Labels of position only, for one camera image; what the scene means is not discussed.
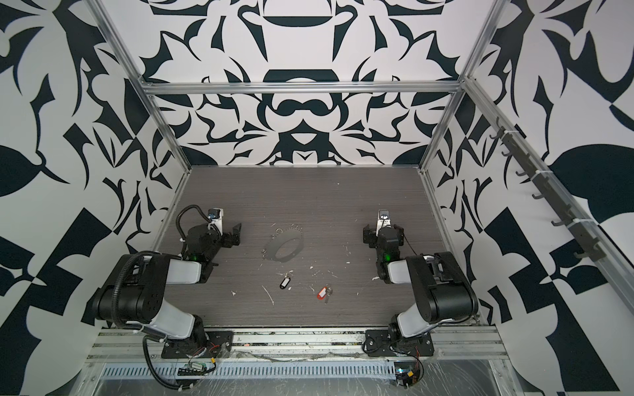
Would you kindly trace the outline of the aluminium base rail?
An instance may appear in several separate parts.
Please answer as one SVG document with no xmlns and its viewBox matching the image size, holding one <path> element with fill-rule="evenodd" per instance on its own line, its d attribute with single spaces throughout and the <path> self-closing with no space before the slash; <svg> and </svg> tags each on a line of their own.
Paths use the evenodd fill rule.
<svg viewBox="0 0 634 396">
<path fill-rule="evenodd" d="M 210 328 L 209 331 L 234 333 L 231 352 L 218 357 L 226 361 L 396 359 L 398 356 L 370 357 L 363 352 L 365 332 L 378 329 L 385 328 Z M 509 357 L 494 327 L 445 326 L 434 328 L 429 334 L 435 352 L 430 357 L 420 356 L 423 359 L 506 360 Z"/>
</svg>

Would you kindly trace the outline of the perforated metal ring plate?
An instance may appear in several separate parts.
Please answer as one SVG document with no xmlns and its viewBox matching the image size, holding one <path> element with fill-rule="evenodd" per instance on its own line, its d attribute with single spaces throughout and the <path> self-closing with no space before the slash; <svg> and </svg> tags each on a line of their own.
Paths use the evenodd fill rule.
<svg viewBox="0 0 634 396">
<path fill-rule="evenodd" d="M 264 259 L 289 262 L 304 248 L 304 235 L 298 229 L 287 229 L 273 237 L 264 248 Z"/>
</svg>

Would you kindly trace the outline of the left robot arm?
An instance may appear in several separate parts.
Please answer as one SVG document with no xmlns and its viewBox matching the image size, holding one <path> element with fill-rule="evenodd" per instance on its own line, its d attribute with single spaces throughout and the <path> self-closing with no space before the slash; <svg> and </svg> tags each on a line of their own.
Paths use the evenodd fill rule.
<svg viewBox="0 0 634 396">
<path fill-rule="evenodd" d="M 221 233 L 218 222 L 191 228 L 180 256 L 137 252 L 120 257 L 103 286 L 88 302 L 88 313 L 117 328 L 139 330 L 158 339 L 186 341 L 201 348 L 206 342 L 200 317 L 165 300 L 168 285 L 205 284 L 223 248 L 240 245 L 242 224 Z"/>
</svg>

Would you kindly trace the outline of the red key tag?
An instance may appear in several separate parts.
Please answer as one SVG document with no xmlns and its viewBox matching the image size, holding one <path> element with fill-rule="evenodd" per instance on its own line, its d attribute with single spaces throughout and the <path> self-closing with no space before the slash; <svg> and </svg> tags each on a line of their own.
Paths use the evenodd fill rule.
<svg viewBox="0 0 634 396">
<path fill-rule="evenodd" d="M 325 298 L 325 287 L 323 287 L 316 295 L 318 300 L 324 300 Z"/>
</svg>

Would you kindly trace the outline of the silver key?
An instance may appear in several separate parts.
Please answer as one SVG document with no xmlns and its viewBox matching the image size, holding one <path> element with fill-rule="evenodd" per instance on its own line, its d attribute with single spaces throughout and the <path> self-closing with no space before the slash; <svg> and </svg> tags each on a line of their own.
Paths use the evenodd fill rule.
<svg viewBox="0 0 634 396">
<path fill-rule="evenodd" d="M 325 298 L 324 302 L 327 304 L 329 302 L 330 296 L 333 294 L 333 290 L 330 286 L 325 287 Z"/>
</svg>

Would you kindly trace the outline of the horizontal aluminium frame bar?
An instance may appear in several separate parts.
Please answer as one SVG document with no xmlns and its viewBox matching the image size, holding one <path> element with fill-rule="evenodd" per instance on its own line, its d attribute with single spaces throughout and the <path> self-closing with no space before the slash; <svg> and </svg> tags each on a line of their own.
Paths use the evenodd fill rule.
<svg viewBox="0 0 634 396">
<path fill-rule="evenodd" d="M 372 93 L 457 92 L 456 81 L 440 82 L 227 82 L 141 84 L 148 95 L 171 94 L 275 94 L 275 93 Z"/>
</svg>

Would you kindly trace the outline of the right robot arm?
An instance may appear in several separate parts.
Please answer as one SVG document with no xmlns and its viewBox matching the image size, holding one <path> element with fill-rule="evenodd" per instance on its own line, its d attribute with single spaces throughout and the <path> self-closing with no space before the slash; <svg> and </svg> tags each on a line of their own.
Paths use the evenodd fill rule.
<svg viewBox="0 0 634 396">
<path fill-rule="evenodd" d="M 479 309 L 476 294 L 451 252 L 401 257 L 405 230 L 397 225 L 363 228 L 363 242 L 376 251 L 378 277 L 386 284 L 410 285 L 414 304 L 389 325 L 395 341 L 418 338 L 444 324 L 464 323 Z"/>
</svg>

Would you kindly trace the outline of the black key tag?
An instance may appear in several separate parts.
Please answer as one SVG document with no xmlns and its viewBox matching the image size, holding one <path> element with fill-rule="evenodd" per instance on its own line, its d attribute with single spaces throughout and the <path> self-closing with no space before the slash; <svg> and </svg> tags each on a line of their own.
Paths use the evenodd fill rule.
<svg viewBox="0 0 634 396">
<path fill-rule="evenodd" d="M 279 288 L 280 288 L 281 290 L 285 290 L 285 289 L 288 287 L 288 285 L 290 284 L 290 282 L 291 282 L 290 277 L 285 277 L 285 278 L 282 280 L 281 284 L 279 285 Z"/>
</svg>

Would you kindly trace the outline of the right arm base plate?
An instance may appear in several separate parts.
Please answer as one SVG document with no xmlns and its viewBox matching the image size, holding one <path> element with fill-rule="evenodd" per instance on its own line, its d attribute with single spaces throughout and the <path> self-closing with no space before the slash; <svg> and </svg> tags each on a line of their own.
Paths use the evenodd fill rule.
<svg viewBox="0 0 634 396">
<path fill-rule="evenodd" d="M 434 355 L 434 345 L 429 333 L 415 338 L 396 339 L 388 330 L 367 330 L 362 350 L 370 357 L 422 356 Z"/>
</svg>

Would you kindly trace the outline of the wall hook rail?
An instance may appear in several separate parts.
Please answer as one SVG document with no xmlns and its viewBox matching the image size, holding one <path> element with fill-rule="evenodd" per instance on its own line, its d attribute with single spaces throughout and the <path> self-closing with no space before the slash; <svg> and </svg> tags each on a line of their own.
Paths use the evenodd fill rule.
<svg viewBox="0 0 634 396">
<path fill-rule="evenodd" d="M 500 117 L 495 119 L 495 125 L 496 132 L 490 138 L 505 147 L 505 151 L 502 152 L 502 156 L 506 158 L 503 179 L 508 178 L 510 162 L 515 161 L 520 166 L 515 175 L 538 189 L 538 193 L 533 194 L 532 198 L 546 201 L 556 214 L 557 219 L 553 220 L 551 225 L 566 227 L 578 242 L 583 252 L 576 254 L 576 257 L 587 257 L 593 262 L 605 259 L 608 256 L 607 249 L 604 247 L 602 233 L 596 221 L 581 208 L 579 202 L 551 168 L 538 157 L 519 131 L 508 129 L 501 124 Z"/>
</svg>

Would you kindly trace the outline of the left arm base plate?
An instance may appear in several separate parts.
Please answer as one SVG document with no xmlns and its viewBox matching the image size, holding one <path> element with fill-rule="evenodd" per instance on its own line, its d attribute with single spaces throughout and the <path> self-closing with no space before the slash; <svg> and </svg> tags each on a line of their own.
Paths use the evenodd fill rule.
<svg viewBox="0 0 634 396">
<path fill-rule="evenodd" d="M 232 331 L 206 331 L 206 335 L 196 339 L 196 335 L 183 340 L 166 341 L 161 357 L 163 359 L 218 358 L 230 353 L 233 346 Z"/>
</svg>

